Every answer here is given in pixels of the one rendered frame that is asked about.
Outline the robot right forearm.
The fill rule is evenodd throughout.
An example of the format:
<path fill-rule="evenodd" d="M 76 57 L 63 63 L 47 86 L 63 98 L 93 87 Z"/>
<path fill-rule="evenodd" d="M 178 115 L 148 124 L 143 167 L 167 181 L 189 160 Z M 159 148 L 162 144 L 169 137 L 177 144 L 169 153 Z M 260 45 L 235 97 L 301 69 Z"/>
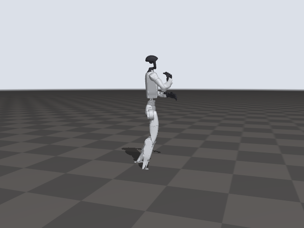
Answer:
<path fill-rule="evenodd" d="M 165 84 L 163 84 L 163 85 L 165 87 L 168 87 L 168 89 L 169 89 L 171 87 L 171 85 L 172 85 L 172 78 L 169 77 L 168 81 Z"/>

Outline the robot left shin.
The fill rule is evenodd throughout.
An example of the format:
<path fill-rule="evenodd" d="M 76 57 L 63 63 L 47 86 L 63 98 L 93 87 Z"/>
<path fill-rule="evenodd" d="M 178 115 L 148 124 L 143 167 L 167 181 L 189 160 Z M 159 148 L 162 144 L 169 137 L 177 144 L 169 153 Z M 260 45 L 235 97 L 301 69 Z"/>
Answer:
<path fill-rule="evenodd" d="M 156 141 L 155 141 L 155 143 L 156 143 Z M 154 143 L 154 144 L 155 144 L 155 143 Z M 152 147 L 154 146 L 154 144 L 152 145 Z M 145 146 L 145 144 L 144 144 L 144 146 Z M 137 159 L 137 162 L 138 162 L 138 161 L 141 162 L 141 161 L 143 160 L 144 146 L 143 146 L 143 148 L 141 149 L 141 154 L 140 154 L 139 158 Z"/>

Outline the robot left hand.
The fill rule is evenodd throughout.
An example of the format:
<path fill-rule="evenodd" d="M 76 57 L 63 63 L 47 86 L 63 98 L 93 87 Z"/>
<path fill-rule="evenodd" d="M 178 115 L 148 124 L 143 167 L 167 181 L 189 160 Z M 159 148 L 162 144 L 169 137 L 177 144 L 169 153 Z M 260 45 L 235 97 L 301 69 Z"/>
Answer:
<path fill-rule="evenodd" d="M 163 94 L 165 94 L 166 97 L 174 98 L 177 101 L 177 96 L 176 96 L 176 94 L 173 94 L 173 92 L 170 92 L 170 93 L 164 92 Z"/>

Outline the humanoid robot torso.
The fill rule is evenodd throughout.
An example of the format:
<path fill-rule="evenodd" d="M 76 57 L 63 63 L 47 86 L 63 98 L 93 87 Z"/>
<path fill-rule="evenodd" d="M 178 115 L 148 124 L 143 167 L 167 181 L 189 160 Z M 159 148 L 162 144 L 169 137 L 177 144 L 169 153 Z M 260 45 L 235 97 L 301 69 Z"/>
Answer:
<path fill-rule="evenodd" d="M 146 115 L 149 109 L 156 111 L 155 100 L 153 100 L 153 98 L 158 97 L 158 85 L 156 85 L 156 83 L 149 78 L 149 74 L 153 72 L 154 71 L 151 70 L 151 72 L 147 72 L 145 75 L 146 97 L 150 98 L 145 108 Z"/>

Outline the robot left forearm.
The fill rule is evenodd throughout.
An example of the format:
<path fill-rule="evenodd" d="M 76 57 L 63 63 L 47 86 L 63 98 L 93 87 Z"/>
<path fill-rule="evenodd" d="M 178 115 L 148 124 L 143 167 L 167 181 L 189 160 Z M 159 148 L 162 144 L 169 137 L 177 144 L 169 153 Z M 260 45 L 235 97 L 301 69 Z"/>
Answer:
<path fill-rule="evenodd" d="M 158 91 L 158 96 L 159 97 L 166 97 L 166 95 L 165 94 L 163 94 L 164 92 L 160 92 L 160 91 Z"/>

